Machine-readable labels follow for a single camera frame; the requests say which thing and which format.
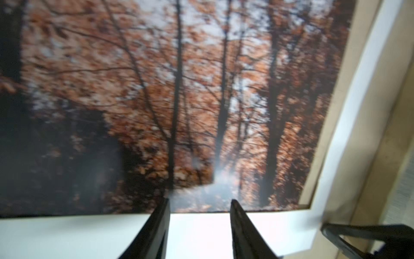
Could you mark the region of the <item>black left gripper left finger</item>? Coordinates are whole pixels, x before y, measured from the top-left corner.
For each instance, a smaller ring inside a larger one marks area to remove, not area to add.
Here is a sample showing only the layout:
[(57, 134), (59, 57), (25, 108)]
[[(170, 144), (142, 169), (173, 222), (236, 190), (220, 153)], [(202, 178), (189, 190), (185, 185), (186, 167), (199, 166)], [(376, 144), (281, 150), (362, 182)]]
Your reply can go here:
[(169, 223), (170, 202), (163, 199), (119, 259), (165, 259)]

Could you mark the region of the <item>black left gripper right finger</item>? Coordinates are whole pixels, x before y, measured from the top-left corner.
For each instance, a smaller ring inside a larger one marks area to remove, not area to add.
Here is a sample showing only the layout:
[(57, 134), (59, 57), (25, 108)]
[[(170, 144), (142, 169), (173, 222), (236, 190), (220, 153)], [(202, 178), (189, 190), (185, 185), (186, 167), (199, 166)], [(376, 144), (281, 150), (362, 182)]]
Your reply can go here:
[(234, 259), (278, 259), (235, 199), (231, 201), (230, 221)]

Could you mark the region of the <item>white photo mat board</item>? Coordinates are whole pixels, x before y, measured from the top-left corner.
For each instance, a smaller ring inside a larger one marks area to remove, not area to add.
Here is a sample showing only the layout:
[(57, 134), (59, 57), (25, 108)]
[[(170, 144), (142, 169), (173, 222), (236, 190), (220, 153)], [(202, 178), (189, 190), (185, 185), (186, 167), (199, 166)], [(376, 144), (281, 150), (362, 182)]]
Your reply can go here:
[[(355, 71), (346, 65), (340, 77), (353, 76), (336, 90), (334, 129), (327, 133), (327, 152), (311, 207), (307, 210), (249, 213), (270, 248), (289, 255), (312, 246), (319, 231), (335, 175), (347, 147), (370, 80), (402, 1), (383, 1)], [(23, 218), (1, 221), (3, 259), (113, 259), (131, 243), (147, 220), (145, 214)], [(230, 259), (233, 256), (228, 213), (173, 214), (167, 242), (169, 259)]]

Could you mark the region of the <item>autumn forest photo print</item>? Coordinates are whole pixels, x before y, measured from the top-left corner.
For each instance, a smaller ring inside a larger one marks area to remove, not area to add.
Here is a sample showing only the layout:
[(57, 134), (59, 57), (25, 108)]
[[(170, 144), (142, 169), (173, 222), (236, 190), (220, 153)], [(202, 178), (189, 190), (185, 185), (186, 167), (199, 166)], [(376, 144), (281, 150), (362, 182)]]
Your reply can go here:
[(2, 1), (1, 217), (309, 207), (355, 1)]

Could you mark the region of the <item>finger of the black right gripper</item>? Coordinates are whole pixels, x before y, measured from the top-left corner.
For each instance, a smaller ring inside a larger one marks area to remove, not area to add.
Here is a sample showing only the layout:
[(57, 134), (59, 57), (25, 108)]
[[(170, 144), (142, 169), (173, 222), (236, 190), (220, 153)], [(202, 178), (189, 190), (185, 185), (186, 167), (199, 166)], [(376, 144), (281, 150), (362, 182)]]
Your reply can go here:
[[(405, 224), (351, 226), (324, 223), (321, 232), (349, 259), (412, 259), (414, 257), (414, 230)], [(357, 249), (341, 236), (383, 241), (384, 245), (371, 254)]]

